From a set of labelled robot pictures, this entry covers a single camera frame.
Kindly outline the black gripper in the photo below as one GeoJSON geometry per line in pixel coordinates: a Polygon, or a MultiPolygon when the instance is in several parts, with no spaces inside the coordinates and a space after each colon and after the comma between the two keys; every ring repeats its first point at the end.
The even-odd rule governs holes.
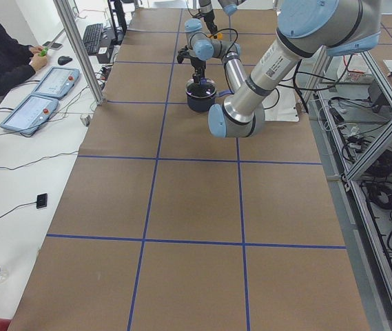
{"type": "Polygon", "coordinates": [[[213,11],[203,12],[202,15],[210,33],[216,34],[218,32],[218,28],[217,25],[214,23],[214,19],[215,19],[214,12],[213,11]]]}
{"type": "Polygon", "coordinates": [[[204,74],[206,69],[206,62],[200,60],[197,57],[190,58],[191,65],[194,68],[194,74],[192,75],[193,81],[195,84],[202,84],[204,81],[204,74]]]}

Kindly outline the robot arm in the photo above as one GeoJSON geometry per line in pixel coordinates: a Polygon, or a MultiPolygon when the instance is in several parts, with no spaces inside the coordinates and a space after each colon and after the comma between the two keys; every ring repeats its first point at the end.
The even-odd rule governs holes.
{"type": "MultiPolygon", "coordinates": [[[[242,3],[245,1],[243,0],[218,0],[221,9],[224,11],[224,13],[227,16],[233,15],[237,9],[238,6],[240,6],[242,3]]],[[[212,1],[211,0],[199,0],[198,1],[198,14],[196,15],[196,18],[202,18],[203,21],[205,22],[205,25],[207,26],[209,32],[211,34],[216,34],[218,32],[218,27],[215,24],[215,13],[214,9],[212,6],[212,1]]]]}
{"type": "Polygon", "coordinates": [[[381,1],[284,1],[276,39],[250,74],[235,43],[215,40],[199,19],[185,22],[187,47],[201,61],[221,59],[233,94],[209,109],[215,137],[250,137],[265,123],[263,101],[301,59],[324,46],[330,57],[371,50],[380,38],[381,1]]]}

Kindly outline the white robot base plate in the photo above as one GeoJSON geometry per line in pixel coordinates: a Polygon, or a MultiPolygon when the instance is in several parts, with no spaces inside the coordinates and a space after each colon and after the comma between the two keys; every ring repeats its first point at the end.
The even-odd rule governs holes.
{"type": "Polygon", "coordinates": [[[277,87],[262,102],[266,121],[298,122],[299,115],[296,109],[296,95],[293,89],[277,87]]]}

